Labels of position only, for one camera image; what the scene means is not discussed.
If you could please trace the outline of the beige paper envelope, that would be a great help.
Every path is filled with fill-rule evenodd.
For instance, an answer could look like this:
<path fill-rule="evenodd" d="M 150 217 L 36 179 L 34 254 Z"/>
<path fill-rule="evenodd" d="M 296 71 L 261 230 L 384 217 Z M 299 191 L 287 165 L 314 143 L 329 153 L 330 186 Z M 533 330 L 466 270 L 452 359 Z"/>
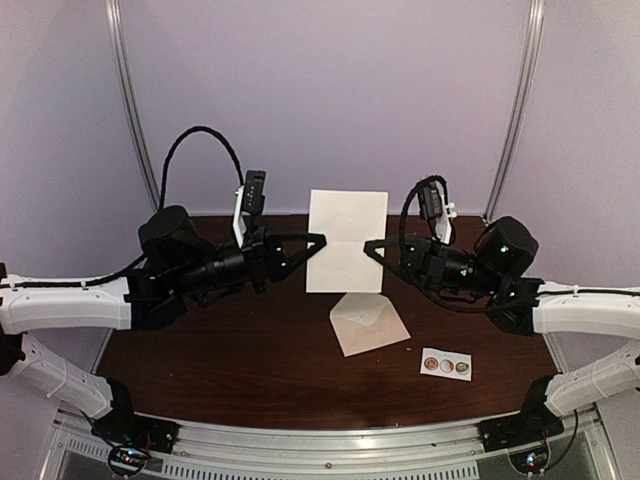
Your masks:
<path fill-rule="evenodd" d="M 381 294 L 347 293 L 329 319 L 345 357 L 411 338 L 393 303 Z"/>

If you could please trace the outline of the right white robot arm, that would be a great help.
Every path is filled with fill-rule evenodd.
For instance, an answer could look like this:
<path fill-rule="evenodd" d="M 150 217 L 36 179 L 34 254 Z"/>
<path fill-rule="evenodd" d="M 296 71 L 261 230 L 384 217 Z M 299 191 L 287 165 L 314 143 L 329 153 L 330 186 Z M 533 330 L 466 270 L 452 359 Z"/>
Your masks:
<path fill-rule="evenodd" d="M 562 285 L 524 273 L 539 244 L 513 217 L 489 224 L 473 251 L 401 232 L 369 240 L 365 254 L 440 307 L 483 314 L 505 333 L 577 332 L 617 336 L 626 344 L 592 363 L 534 382 L 512 430 L 535 440 L 575 410 L 639 385 L 639 290 Z"/>

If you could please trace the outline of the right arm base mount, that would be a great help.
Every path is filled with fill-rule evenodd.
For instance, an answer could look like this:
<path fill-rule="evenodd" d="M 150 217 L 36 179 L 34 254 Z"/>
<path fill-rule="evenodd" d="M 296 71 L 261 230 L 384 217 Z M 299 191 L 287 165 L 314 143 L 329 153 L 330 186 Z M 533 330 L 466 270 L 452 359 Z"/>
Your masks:
<path fill-rule="evenodd" d="M 512 449 L 564 432 L 561 419 L 542 414 L 517 413 L 505 417 L 483 420 L 478 425 L 485 452 Z"/>

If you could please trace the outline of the white paper sheet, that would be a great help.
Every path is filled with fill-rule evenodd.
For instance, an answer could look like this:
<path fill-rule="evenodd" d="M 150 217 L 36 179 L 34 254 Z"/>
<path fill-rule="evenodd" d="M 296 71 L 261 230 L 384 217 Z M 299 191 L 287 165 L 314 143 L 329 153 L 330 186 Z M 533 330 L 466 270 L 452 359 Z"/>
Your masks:
<path fill-rule="evenodd" d="M 386 192 L 312 190 L 308 230 L 326 246 L 307 262 L 306 291 L 380 293 L 383 268 L 364 246 L 386 236 L 387 212 Z"/>

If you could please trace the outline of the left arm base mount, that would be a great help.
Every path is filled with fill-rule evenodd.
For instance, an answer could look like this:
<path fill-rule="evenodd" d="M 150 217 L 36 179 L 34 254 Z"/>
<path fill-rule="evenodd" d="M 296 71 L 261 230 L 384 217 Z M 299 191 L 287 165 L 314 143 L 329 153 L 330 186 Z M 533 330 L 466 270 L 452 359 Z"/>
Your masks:
<path fill-rule="evenodd" d="M 164 454 L 173 452 L 179 429 L 175 422 L 138 414 L 91 420 L 91 433 L 106 442 Z"/>

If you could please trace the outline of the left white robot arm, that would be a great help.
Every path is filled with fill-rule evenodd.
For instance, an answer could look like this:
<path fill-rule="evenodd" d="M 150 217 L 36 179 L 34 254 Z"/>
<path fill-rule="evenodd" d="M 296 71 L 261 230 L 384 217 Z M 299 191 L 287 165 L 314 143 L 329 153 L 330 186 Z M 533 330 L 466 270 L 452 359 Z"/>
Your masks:
<path fill-rule="evenodd" d="M 94 376 L 44 347 L 32 331 L 99 327 L 154 331 L 171 325 L 192 300 L 227 296 L 245 285 L 262 293 L 323 249 L 322 234 L 273 232 L 251 226 L 238 242 L 214 245 L 197 232 L 186 209 L 161 209 L 138 231 L 142 255 L 101 278 L 36 280 L 1 275 L 1 374 L 23 376 L 48 397 L 75 406 L 123 444 L 137 442 L 144 424 L 127 387 Z"/>

